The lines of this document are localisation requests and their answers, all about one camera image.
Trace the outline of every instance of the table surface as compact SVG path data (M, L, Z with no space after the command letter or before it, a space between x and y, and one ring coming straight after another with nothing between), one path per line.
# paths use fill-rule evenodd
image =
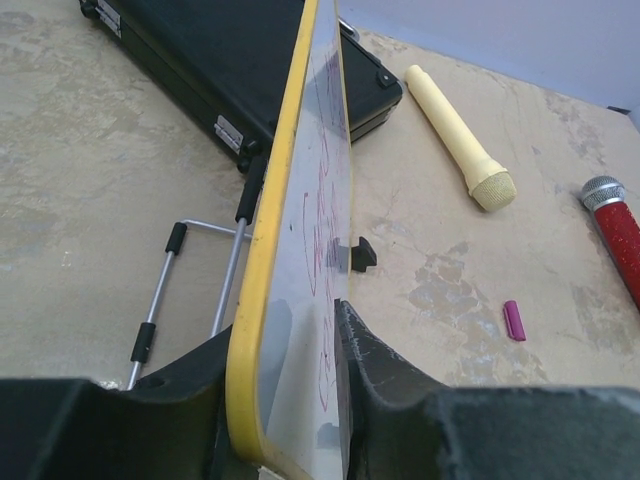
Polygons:
M233 226L242 178L77 3L6 0L0 19L0 374L122 387L171 226ZM398 76L414 63L428 71L519 192L483 213L407 94L352 150L353 234L379 265L352 276L351 301L370 328L451 385L640 388L640 314L575 197L613 175L640 214L629 119L361 34ZM189 235L150 368L207 338L230 248ZM510 299L524 343L506 335Z

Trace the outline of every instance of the microphone grille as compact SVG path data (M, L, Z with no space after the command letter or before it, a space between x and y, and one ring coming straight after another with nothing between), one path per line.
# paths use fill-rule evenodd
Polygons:
M612 203L624 201L624 186L608 175L594 177L582 187L582 203L587 209L595 212L598 208Z

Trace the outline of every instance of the black case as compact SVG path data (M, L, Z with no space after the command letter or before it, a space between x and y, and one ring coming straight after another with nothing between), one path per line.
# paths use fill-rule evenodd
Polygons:
M301 0L80 0L129 53L233 152L241 171L268 155ZM351 140L384 123L398 79L341 31Z

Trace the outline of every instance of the black clamp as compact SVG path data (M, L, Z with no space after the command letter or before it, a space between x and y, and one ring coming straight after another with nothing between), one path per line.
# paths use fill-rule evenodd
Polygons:
M367 267L378 265L378 255L364 237L358 239L358 245L351 247L351 270L364 273Z

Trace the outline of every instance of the whiteboard stand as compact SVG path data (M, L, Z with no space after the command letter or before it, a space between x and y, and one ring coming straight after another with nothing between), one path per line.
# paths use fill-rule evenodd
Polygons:
M138 335L136 336L136 341L131 352L131 361L133 362L133 366L131 368L131 374L129 376L129 382L126 390L133 389L140 378L143 365L149 360L153 337L156 330L156 318L160 311L160 304L169 281L169 274L173 268L175 258L180 255L180 250L184 244L189 227L195 227L212 233L233 235L234 237L233 247L231 249L229 263L227 265L224 282L220 291L210 338L213 338L222 330L222 321L227 309L227 303L231 293L231 286L233 285L233 278L235 277L235 272L238 266L238 258L240 257L242 243L246 240L251 240L252 238L251 235L245 231L247 226L251 225L253 222L253 216L256 211L258 198L260 197L260 191L262 189L262 182L266 169L267 159L264 157L256 158L251 162L247 181L245 182L242 196L240 197L240 203L238 204L238 210L236 211L235 220L238 227L235 230L221 225L191 219L182 220L173 226L173 230L171 231L169 241L165 248L167 256L165 257L160 278L158 279L158 284L153 293L149 313L147 314L147 319L140 324Z

